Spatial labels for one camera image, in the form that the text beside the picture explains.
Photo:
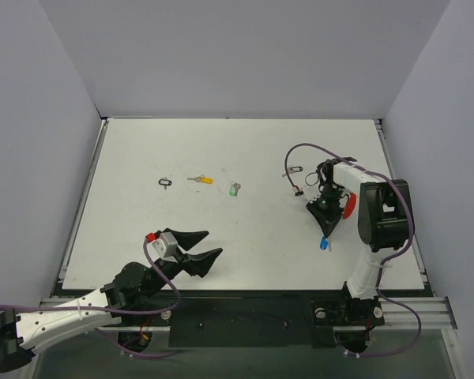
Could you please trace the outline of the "red keyring with keys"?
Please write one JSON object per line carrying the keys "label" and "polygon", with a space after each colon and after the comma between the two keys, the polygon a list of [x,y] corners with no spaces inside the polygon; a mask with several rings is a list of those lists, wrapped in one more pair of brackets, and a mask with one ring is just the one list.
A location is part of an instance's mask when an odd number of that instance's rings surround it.
{"label": "red keyring with keys", "polygon": [[342,212],[342,219],[343,220],[348,219],[351,216],[351,214],[353,213],[353,211],[355,210],[356,200],[357,200],[357,196],[354,193],[349,193],[348,194],[348,199],[347,199],[347,202],[344,206],[344,210]]}

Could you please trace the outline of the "key with blue tag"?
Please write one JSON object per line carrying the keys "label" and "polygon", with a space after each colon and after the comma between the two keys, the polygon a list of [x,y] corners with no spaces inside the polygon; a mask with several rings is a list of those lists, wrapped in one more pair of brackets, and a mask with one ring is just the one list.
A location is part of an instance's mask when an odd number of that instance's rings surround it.
{"label": "key with blue tag", "polygon": [[323,236],[319,247],[322,251],[331,252],[333,250],[333,239],[331,237]]}

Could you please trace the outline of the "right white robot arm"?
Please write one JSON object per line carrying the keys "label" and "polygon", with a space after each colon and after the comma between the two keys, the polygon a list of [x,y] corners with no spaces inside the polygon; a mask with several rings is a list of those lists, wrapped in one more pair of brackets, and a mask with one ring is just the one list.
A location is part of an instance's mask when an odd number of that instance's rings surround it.
{"label": "right white robot arm", "polygon": [[378,289],[386,266],[412,240],[415,226],[408,183],[365,171],[354,159],[328,159],[317,166],[318,189],[307,194],[307,211],[328,240],[353,212],[363,244],[359,260],[344,282],[337,313],[354,323],[379,319]]}

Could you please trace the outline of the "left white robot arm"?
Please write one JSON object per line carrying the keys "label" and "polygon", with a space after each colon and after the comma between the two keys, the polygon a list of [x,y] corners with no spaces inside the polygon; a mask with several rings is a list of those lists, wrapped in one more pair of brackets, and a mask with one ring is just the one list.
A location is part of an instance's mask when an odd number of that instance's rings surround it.
{"label": "left white robot arm", "polygon": [[172,311],[181,302],[174,278],[181,272],[205,277],[223,252],[189,252],[208,235],[170,228],[149,233],[142,245],[147,264],[126,264],[94,291],[53,307],[0,305],[0,373],[18,370],[74,336],[118,325],[122,319],[138,325],[145,317]]}

